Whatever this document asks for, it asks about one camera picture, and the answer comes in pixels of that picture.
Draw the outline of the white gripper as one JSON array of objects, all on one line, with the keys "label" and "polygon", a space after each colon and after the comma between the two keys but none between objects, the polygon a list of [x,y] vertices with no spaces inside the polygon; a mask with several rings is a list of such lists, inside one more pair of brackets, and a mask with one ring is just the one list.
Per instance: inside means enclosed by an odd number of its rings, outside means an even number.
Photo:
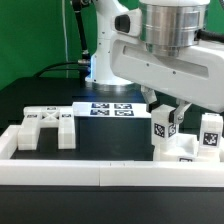
[{"label": "white gripper", "polygon": [[148,52],[140,40],[115,35],[110,66],[116,76],[142,85],[147,112],[158,105],[154,90],[177,98],[170,123],[181,124],[191,103],[224,112],[224,44],[200,41],[169,57]]}]

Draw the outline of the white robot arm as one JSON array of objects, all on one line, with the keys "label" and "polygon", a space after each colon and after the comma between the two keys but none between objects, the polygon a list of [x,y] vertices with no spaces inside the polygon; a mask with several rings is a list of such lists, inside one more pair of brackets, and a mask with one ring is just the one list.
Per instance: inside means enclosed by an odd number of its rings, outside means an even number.
[{"label": "white robot arm", "polygon": [[77,18],[96,7],[100,60],[141,86],[148,110],[160,92],[177,99],[176,124],[192,104],[224,112],[224,35],[205,29],[210,0],[138,0],[134,10],[118,0],[70,1]]}]

